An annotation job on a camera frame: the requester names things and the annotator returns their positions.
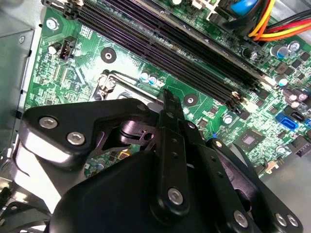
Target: green circuit board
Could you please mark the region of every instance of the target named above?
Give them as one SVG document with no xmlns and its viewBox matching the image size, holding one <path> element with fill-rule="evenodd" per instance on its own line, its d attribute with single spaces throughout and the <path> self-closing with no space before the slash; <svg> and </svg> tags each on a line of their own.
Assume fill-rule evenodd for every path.
<svg viewBox="0 0 311 233">
<path fill-rule="evenodd" d="M 181 14 L 181 10 L 176 10 L 176 14 Z M 51 18 L 56 19 L 59 24 L 56 30 L 51 30 L 46 25 L 46 21 Z M 194 24 L 196 27 L 200 27 L 198 22 L 194 22 Z M 215 26 L 213 26 L 213 29 L 214 31 L 209 32 L 213 35 L 213 38 L 226 44 L 225 40 L 229 40 L 229 37 L 226 37 L 225 34 L 217 34 Z M 62 42 L 68 36 L 73 36 L 77 39 L 72 58 L 64 61 L 59 58 L 59 54 L 51 55 L 48 53 L 49 45 L 58 41 Z M 301 39 L 295 38 L 295 40 L 299 40 L 301 50 L 297 53 L 292 53 L 283 60 L 288 67 L 303 52 L 311 51 L 311 47 L 307 43 Z M 270 55 L 270 47 L 273 45 L 274 43 L 267 43 L 260 51 L 260 60 L 256 61 L 258 63 L 257 66 L 270 74 L 271 77 L 275 76 L 275 67 L 281 62 Z M 112 48 L 116 52 L 117 59 L 115 62 L 108 64 L 102 60 L 101 51 L 104 48 Z M 241 49 L 241 47 L 236 45 L 233 50 L 240 53 Z M 212 67 L 202 65 L 214 72 Z M 287 77 L 291 85 L 295 87 L 306 87 L 308 85 L 311 74 L 310 65 L 311 59 L 308 59 L 306 62 L 303 62 L 299 69 Z M 97 86 L 99 76 L 105 69 L 109 71 L 115 70 L 133 77 L 136 79 L 133 85 L 155 97 L 158 97 L 164 88 L 172 91 L 182 102 L 185 96 L 189 94 L 197 96 L 197 104 L 192 107 L 183 104 L 183 111 L 186 119 L 196 123 L 199 129 L 202 130 L 205 139 L 218 137 L 226 144 L 230 144 L 235 142 L 249 129 L 259 132 L 264 138 L 254 149 L 246 152 L 255 165 L 263 163 L 264 160 L 269 162 L 288 156 L 291 152 L 286 145 L 292 142 L 298 135 L 305 135 L 309 129 L 306 125 L 299 123 L 297 130 L 290 131 L 275 120 L 277 113 L 281 112 L 287 105 L 281 90 L 278 88 L 271 90 L 268 98 L 247 120 L 240 119 L 229 112 L 226 106 L 221 105 L 211 97 L 198 92 L 169 73 L 160 70 L 80 23 L 64 19 L 60 13 L 50 8 L 47 9 L 42 26 L 35 66 L 27 91 L 25 109 L 41 105 L 89 101 Z M 140 76 L 143 70 L 148 70 L 150 74 L 155 74 L 158 77 L 157 82 L 154 84 L 141 82 Z M 305 78 L 302 80 L 297 78 L 300 73 L 305 74 Z M 252 103 L 260 101 L 253 93 L 247 93 L 247 96 Z M 311 116 L 310 111 L 306 109 L 303 110 L 303 113 L 307 117 Z M 232 123 L 226 124 L 224 122 L 223 118 L 227 116 L 232 117 Z M 282 132 L 285 133 L 285 136 L 279 138 L 278 135 Z M 282 153 L 276 151 L 280 146 L 283 146 L 285 149 Z M 128 154 L 130 155 L 137 150 L 137 147 L 132 147 Z M 118 162 L 124 157 L 123 155 L 120 157 L 121 153 L 114 155 L 105 154 L 88 161 L 86 176 L 90 176 L 103 167 L 106 168 Z"/>
</svg>

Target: motherboard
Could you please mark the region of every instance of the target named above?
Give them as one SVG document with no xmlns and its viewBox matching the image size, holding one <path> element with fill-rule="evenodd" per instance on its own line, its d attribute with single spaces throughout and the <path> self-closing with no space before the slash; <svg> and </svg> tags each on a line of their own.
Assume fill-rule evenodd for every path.
<svg viewBox="0 0 311 233">
<path fill-rule="evenodd" d="M 169 34 L 168 26 L 159 24 L 165 34 L 154 31 L 152 22 L 142 23 L 147 15 L 138 22 L 129 8 L 122 8 L 136 1 L 128 2 L 86 0 L 76 15 L 66 15 L 58 6 L 47 8 L 25 109 L 122 98 L 149 104 L 161 102 L 162 90 L 168 89 L 180 98 L 186 119 L 205 140 L 238 145 L 260 176 L 271 174 L 286 156 L 311 153 L 310 45 L 293 36 L 250 50 L 249 42 L 209 20 L 213 7 L 193 7 L 191 1 L 139 3 L 149 3 L 150 17 L 165 18 L 180 37 L 196 37 L 186 47 L 183 38 Z M 117 26 L 128 31 L 126 37 L 113 30 Z M 145 41 L 148 49 L 139 50 Z M 138 150 L 132 146 L 90 159 L 86 176 Z"/>
</svg>

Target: mounting hole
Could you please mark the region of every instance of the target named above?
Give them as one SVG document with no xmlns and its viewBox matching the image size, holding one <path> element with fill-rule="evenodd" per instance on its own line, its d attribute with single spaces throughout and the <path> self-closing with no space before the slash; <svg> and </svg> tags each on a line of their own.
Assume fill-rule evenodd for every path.
<svg viewBox="0 0 311 233">
<path fill-rule="evenodd" d="M 144 136 L 144 140 L 145 141 L 150 141 L 151 139 L 153 139 L 154 135 L 152 133 L 146 133 Z"/>
<path fill-rule="evenodd" d="M 217 174 L 218 174 L 218 176 L 220 177 L 220 178 L 223 178 L 224 177 L 224 175 L 219 171 L 219 172 L 217 172 Z"/>
<path fill-rule="evenodd" d="M 178 158 L 178 154 L 176 152 L 172 152 L 172 156 L 177 159 Z"/>
<path fill-rule="evenodd" d="M 238 194 L 238 197 L 242 203 L 242 206 L 244 207 L 244 210 L 246 212 L 250 211 L 251 210 L 251 202 L 248 199 L 248 197 L 246 196 L 246 194 L 240 189 L 236 189 L 235 191 Z"/>
</svg>

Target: black ram slot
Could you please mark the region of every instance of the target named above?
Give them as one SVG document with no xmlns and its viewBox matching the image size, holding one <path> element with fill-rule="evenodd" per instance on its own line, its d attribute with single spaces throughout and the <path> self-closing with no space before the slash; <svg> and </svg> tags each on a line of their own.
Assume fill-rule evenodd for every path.
<svg viewBox="0 0 311 233">
<path fill-rule="evenodd" d="M 189 71 L 189 75 L 201 77 L 201 82 L 205 82 L 205 84 L 209 85 L 211 88 L 217 86 L 218 90 L 227 92 L 228 96 L 230 96 L 232 91 L 236 91 L 236 89 L 232 86 L 225 84 L 223 80 L 217 78 L 214 75 L 208 74 L 208 72 L 199 65 L 196 65 L 191 61 L 187 61 L 185 58 L 178 55 L 174 51 L 171 51 L 169 48 L 157 43 L 154 39 L 150 39 L 135 28 L 131 28 L 129 25 L 112 16 L 110 13 L 105 11 L 96 13 L 94 9 L 89 10 L 85 7 L 82 9 L 82 11 L 83 12 L 79 13 L 81 17 L 86 17 L 83 15 L 86 13 L 96 18 L 98 21 L 104 23 L 105 25 L 111 27 L 111 29 L 117 28 L 122 30 L 123 33 L 126 33 L 128 38 L 133 40 L 133 43 L 139 43 L 140 45 L 144 46 L 144 48 L 147 48 L 148 50 L 161 55 L 162 59 L 166 60 L 167 63 L 173 62 L 179 67 L 183 67 L 186 71 Z"/>
<path fill-rule="evenodd" d="M 159 33 L 161 36 L 175 43 L 178 47 L 189 51 L 193 55 L 199 57 L 202 61 L 217 69 L 218 72 L 224 74 L 229 79 L 236 82 L 242 82 L 247 87 L 256 82 L 256 78 L 252 77 L 247 71 L 233 65 L 223 56 L 211 50 L 204 44 L 191 38 L 188 34 L 175 27 L 172 27 L 167 22 L 158 19 L 155 15 L 144 10 L 140 6 L 132 3 L 131 1 L 120 0 L 101 0 L 114 6 L 116 9 L 129 15 L 132 19 L 136 20 L 143 26 Z M 85 6 L 90 7 L 95 11 L 102 12 L 96 4 L 85 1 Z"/>
<path fill-rule="evenodd" d="M 102 23 L 98 23 L 97 21 L 94 22 L 94 20 L 90 17 L 77 18 L 77 21 L 81 22 L 82 24 L 91 28 L 92 30 L 102 34 L 106 38 L 115 41 L 116 43 L 120 44 L 121 46 L 135 53 L 136 55 L 144 57 L 147 61 L 158 66 L 160 69 L 165 70 L 166 72 L 179 78 L 186 84 L 194 87 L 195 89 L 201 91 L 202 93 L 211 96 L 217 101 L 221 103 L 226 103 L 226 101 L 230 99 L 230 97 L 226 96 L 224 93 L 214 88 L 209 88 L 207 86 L 202 85 L 201 80 L 199 80 L 195 76 L 187 75 L 180 67 L 174 64 L 167 64 L 166 61 L 163 61 L 161 58 L 157 58 L 156 54 L 146 54 L 143 47 L 140 47 L 139 45 L 133 43 L 133 41 L 129 40 L 125 36 L 119 34 L 118 30 L 112 30 L 110 28 L 107 28 Z"/>
</svg>

